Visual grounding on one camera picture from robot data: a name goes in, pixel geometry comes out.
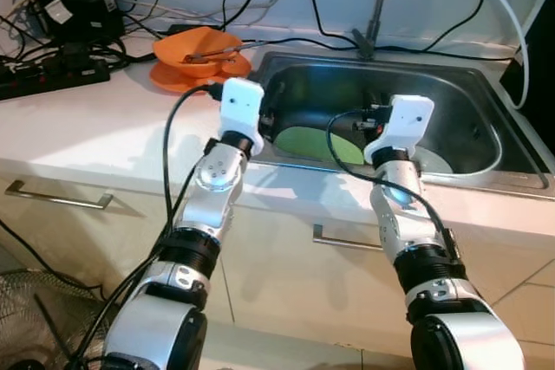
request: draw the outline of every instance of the orange bowl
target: orange bowl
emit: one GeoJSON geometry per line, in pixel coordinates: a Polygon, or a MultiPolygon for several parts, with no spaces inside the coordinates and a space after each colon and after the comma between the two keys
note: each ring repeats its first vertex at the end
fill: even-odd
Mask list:
{"type": "Polygon", "coordinates": [[[153,44],[153,51],[160,61],[170,67],[178,68],[184,75],[204,78],[221,71],[224,62],[218,60],[232,59],[237,52],[212,55],[210,58],[213,58],[214,61],[202,64],[183,62],[186,55],[237,47],[241,43],[236,36],[203,26],[156,41],[153,44]]]}

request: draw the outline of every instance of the drawer handle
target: drawer handle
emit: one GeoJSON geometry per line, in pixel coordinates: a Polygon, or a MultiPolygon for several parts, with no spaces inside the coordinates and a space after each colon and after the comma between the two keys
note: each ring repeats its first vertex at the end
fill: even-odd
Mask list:
{"type": "Polygon", "coordinates": [[[341,238],[324,237],[323,227],[320,224],[314,224],[312,227],[312,242],[329,244],[331,246],[348,247],[350,249],[383,251],[383,247],[380,244],[357,243],[350,242],[349,240],[342,240],[341,238]]]}
{"type": "Polygon", "coordinates": [[[13,197],[31,198],[41,201],[49,201],[51,203],[73,205],[74,207],[94,208],[95,210],[106,210],[106,207],[108,207],[108,204],[110,204],[110,201],[112,201],[112,198],[114,197],[112,194],[104,192],[98,202],[95,203],[76,198],[62,198],[57,197],[56,195],[21,191],[24,185],[25,183],[23,181],[16,179],[8,188],[6,188],[4,194],[11,195],[13,197]]]}

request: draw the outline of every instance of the cabinet drawer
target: cabinet drawer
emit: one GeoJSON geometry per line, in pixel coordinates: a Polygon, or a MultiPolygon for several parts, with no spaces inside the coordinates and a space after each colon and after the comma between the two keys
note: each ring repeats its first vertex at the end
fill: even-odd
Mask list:
{"type": "Polygon", "coordinates": [[[315,221],[326,237],[375,243],[366,224],[236,209],[224,246],[236,324],[409,355],[404,294],[385,255],[314,243],[315,221]]]}
{"type": "MultiPolygon", "coordinates": [[[[0,174],[0,217],[54,269],[86,284],[101,282],[110,293],[148,255],[166,222],[166,209],[160,195],[0,174]],[[105,209],[95,209],[5,195],[15,180],[24,182],[25,192],[63,201],[96,203],[105,193],[113,197],[105,209]]],[[[21,263],[39,266],[1,231],[0,244],[21,263]]],[[[212,275],[207,314],[217,321],[232,321],[221,264],[212,275]]]]}

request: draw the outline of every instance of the kitchen counter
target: kitchen counter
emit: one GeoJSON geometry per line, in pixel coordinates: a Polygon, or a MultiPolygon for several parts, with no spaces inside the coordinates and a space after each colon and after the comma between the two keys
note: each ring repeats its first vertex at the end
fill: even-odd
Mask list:
{"type": "MultiPolygon", "coordinates": [[[[144,53],[150,40],[135,38],[131,53],[144,53]]],[[[337,56],[307,47],[262,47],[244,52],[255,68],[269,49],[337,56]]],[[[381,53],[378,60],[441,63],[480,69],[494,88],[504,64],[444,57],[381,53]]],[[[107,83],[0,102],[0,170],[48,179],[162,193],[161,142],[176,100],[148,79],[152,64],[135,64],[107,83]]],[[[194,96],[181,108],[170,140],[170,177],[180,182],[219,127],[219,105],[194,96]]],[[[326,213],[337,219],[375,221],[371,185],[346,174],[249,164],[241,205],[295,212],[326,213]]],[[[555,202],[426,186],[426,198],[449,225],[471,224],[503,230],[504,243],[555,248],[555,202]]]]}

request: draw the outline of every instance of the stainless steel sink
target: stainless steel sink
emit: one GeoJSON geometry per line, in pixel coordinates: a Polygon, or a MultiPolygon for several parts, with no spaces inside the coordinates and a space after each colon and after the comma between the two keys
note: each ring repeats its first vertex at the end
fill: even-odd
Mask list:
{"type": "MultiPolygon", "coordinates": [[[[393,94],[420,94],[435,108],[419,145],[451,168],[423,166],[425,182],[555,199],[553,176],[475,69],[269,52],[251,78],[265,90],[259,128],[267,143],[259,163],[336,171],[331,161],[284,152],[273,141],[289,127],[325,130],[335,114],[388,104],[393,94]]],[[[358,120],[339,120],[334,133],[363,149],[375,136],[353,130],[358,120]]]]}

